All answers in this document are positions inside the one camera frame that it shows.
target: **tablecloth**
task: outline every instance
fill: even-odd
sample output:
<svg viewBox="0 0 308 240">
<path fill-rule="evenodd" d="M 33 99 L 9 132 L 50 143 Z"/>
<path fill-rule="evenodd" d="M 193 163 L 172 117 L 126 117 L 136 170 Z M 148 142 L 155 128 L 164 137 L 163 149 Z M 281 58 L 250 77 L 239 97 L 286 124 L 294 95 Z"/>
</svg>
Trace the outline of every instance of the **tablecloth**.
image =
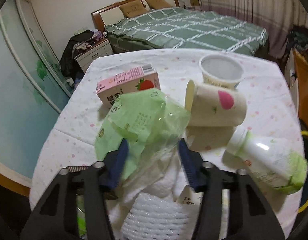
<svg viewBox="0 0 308 240">
<path fill-rule="evenodd" d="M 43 145 L 32 180 L 29 196 L 31 208 L 34 208 L 62 167 L 90 165 L 97 160 L 94 140 L 107 113 L 96 95 L 98 81 L 128 70 L 130 62 L 151 63 L 158 71 L 161 90 L 184 105 L 188 80 L 202 82 L 198 61 L 211 53 L 220 52 L 157 49 L 116 54 L 93 61 Z M 245 95 L 248 105 L 243 125 L 257 135 L 286 138 L 296 151 L 303 154 L 295 107 L 278 66 L 255 57 L 235 53 L 227 55 L 238 60 L 246 74 L 237 87 Z M 228 128 L 189 128 L 187 133 L 193 138 L 192 149 L 199 151 L 205 161 L 229 171 L 242 167 L 236 158 L 224 154 L 224 140 L 230 137 Z M 179 185 L 180 192 L 186 181 L 183 172 L 180 172 L 179 177 L 183 177 Z M 301 190 L 286 196 L 266 185 L 259 186 L 287 237 L 297 215 Z"/>
</svg>

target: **strawberry milk box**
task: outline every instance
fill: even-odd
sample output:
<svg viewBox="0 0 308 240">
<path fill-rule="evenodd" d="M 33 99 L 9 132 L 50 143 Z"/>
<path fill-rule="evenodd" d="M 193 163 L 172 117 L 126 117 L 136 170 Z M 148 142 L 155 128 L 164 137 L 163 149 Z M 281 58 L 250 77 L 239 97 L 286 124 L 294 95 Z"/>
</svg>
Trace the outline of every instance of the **strawberry milk box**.
<svg viewBox="0 0 308 240">
<path fill-rule="evenodd" d="M 161 89 L 157 71 L 151 64 L 145 64 L 98 82 L 96 93 L 103 104 L 111 108 L 119 95 L 149 88 Z"/>
</svg>

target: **pink petal print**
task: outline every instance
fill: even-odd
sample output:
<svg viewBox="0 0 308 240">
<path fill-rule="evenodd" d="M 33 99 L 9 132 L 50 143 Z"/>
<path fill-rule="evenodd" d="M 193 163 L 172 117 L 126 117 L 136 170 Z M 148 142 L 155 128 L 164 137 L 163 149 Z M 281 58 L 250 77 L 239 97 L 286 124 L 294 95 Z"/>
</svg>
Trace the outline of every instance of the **pink petal print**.
<svg viewBox="0 0 308 240">
<path fill-rule="evenodd" d="M 229 93 L 218 90 L 218 97 L 223 109 L 229 110 L 234 106 L 234 99 Z"/>
</svg>

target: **brown pillow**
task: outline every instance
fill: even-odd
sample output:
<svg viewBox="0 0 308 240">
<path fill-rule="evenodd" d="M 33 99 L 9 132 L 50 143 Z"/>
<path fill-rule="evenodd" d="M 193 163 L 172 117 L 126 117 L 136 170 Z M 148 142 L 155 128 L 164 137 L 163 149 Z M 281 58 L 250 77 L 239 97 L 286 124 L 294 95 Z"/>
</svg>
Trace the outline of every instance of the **brown pillow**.
<svg viewBox="0 0 308 240">
<path fill-rule="evenodd" d="M 143 7 L 140 0 L 123 4 L 119 8 L 121 9 L 124 17 L 127 18 L 133 18 L 149 12 Z"/>
<path fill-rule="evenodd" d="M 172 7 L 172 5 L 165 0 L 145 0 L 145 1 L 148 3 L 151 9 L 155 10 Z"/>
</svg>

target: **bottle cap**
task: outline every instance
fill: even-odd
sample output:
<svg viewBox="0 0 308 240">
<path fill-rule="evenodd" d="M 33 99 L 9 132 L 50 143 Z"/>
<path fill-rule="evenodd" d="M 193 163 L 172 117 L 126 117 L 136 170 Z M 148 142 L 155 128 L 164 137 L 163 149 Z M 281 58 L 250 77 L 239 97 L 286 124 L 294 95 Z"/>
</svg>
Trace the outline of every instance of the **bottle cap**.
<svg viewBox="0 0 308 240">
<path fill-rule="evenodd" d="M 232 155 L 236 155 L 238 150 L 243 145 L 248 130 L 243 126 L 237 126 L 233 136 L 227 144 L 226 151 Z"/>
</svg>

